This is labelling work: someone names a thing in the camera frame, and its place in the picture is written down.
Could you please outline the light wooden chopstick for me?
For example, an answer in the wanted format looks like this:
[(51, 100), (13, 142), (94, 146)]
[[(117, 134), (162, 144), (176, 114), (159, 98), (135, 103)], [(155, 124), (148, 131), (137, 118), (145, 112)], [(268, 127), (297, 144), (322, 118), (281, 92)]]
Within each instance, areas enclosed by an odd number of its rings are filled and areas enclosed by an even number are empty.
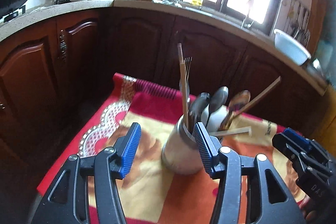
[(178, 43), (177, 45), (178, 50), (178, 58), (179, 58), (179, 70), (180, 70), (180, 82), (182, 85), (181, 93), (182, 93), (182, 103), (183, 103), (183, 120), (184, 124), (187, 129), (189, 129), (189, 106), (188, 106), (188, 99), (189, 94), (187, 90), (187, 80), (186, 80), (186, 64), (185, 59), (183, 57), (183, 50), (181, 43)]
[(230, 129), (230, 130), (209, 133), (209, 135), (215, 136), (215, 137), (223, 137), (223, 136), (237, 135), (237, 134), (248, 134), (249, 136), (251, 136), (252, 127), (248, 126), (248, 127), (235, 128), (235, 129)]

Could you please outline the brown wooden spoon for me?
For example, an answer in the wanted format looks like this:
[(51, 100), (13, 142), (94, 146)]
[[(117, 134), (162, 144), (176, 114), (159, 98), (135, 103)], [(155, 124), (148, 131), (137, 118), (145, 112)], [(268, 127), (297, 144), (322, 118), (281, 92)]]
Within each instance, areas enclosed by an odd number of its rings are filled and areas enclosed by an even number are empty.
[(222, 121), (219, 130), (226, 130), (228, 129), (229, 119), (232, 116), (233, 112), (240, 110), (243, 108), (251, 98), (251, 93), (248, 90), (241, 91), (240, 93), (236, 94), (228, 104), (228, 113), (225, 119)]

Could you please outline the dark brown chopstick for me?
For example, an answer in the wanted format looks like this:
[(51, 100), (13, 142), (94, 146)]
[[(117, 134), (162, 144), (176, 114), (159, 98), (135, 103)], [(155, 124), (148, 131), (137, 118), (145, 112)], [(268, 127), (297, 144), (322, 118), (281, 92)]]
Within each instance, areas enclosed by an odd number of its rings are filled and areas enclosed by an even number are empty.
[(257, 95), (253, 100), (249, 101), (243, 108), (241, 108), (238, 111), (233, 112), (232, 116), (229, 119), (229, 124), (232, 123), (232, 121), (237, 118), (240, 114), (247, 112), (249, 109), (254, 107), (256, 104), (258, 104), (264, 97), (266, 97), (271, 91), (275, 89), (281, 82), (281, 77), (279, 76), (277, 79), (275, 79), (266, 89), (264, 89), (259, 95)]

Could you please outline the steel spoon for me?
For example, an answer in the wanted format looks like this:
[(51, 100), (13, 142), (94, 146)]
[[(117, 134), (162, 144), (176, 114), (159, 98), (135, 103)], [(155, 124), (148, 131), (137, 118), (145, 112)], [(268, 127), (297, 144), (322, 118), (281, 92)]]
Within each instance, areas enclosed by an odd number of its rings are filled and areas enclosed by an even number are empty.
[(223, 104), (225, 104), (227, 98), (228, 98), (228, 87), (226, 86), (220, 87), (211, 97), (209, 103), (209, 114), (206, 121), (206, 127), (209, 124), (211, 115), (217, 110), (219, 110)]

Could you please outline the steel utensil holder jar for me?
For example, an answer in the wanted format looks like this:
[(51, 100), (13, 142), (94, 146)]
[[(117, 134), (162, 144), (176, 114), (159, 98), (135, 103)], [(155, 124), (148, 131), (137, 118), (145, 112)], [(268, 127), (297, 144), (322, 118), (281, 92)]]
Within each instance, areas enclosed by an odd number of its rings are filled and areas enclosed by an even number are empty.
[(163, 145), (161, 158), (164, 165), (177, 174), (190, 175), (203, 169), (195, 138), (185, 126), (183, 116)]

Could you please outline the steel fork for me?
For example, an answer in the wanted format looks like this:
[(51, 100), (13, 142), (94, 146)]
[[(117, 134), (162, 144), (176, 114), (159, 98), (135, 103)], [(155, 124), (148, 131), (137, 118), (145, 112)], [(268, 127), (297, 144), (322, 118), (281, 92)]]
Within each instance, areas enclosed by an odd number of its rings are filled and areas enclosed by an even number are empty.
[[(186, 87), (187, 87), (187, 101), (190, 101), (190, 87), (189, 87), (189, 74), (190, 74), (190, 68), (191, 68), (191, 63), (193, 61), (192, 57), (186, 57), (184, 59), (184, 64), (185, 64), (185, 74), (186, 74)], [(181, 82), (181, 78), (179, 81), (179, 90), (180, 92), (182, 92), (182, 82)]]

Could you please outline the kitchen faucet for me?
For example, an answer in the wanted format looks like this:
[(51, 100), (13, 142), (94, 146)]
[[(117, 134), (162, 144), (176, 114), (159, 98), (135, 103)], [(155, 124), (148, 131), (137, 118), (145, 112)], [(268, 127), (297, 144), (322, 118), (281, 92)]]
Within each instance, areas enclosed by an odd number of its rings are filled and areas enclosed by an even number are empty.
[(254, 0), (247, 0), (246, 5), (245, 5), (245, 9), (246, 9), (246, 15), (244, 16), (244, 19), (242, 21), (241, 24), (241, 28), (246, 27), (246, 25), (248, 25), (247, 21), (249, 19), (249, 15), (253, 6)]

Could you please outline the red orange patterned towel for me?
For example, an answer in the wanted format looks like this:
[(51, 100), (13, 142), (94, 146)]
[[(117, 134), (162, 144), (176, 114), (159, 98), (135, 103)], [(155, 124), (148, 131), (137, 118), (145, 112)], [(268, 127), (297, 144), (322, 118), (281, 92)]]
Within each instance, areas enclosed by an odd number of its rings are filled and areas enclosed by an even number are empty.
[[(142, 135), (131, 171), (117, 180), (127, 223), (209, 223), (219, 180), (211, 180), (204, 169), (189, 176), (175, 174), (161, 161), (162, 147), (182, 115), (180, 92), (119, 73), (113, 82), (112, 94), (56, 160), (37, 191), (45, 194), (69, 155), (96, 155), (137, 122)], [(230, 128), (245, 126), (252, 127), (251, 135), (231, 135), (222, 144), (244, 156), (265, 154), (298, 205), (302, 203), (306, 194), (295, 184), (291, 162), (272, 146), (272, 137), (285, 128), (248, 114), (236, 118)]]

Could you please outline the white plastic basin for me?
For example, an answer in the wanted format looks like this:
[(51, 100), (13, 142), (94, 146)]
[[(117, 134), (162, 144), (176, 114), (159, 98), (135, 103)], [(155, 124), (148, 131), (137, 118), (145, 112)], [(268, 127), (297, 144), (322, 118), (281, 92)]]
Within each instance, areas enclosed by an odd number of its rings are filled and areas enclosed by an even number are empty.
[(275, 48), (290, 58), (294, 63), (302, 66), (311, 59), (309, 51), (297, 40), (279, 29), (274, 29), (273, 32)]

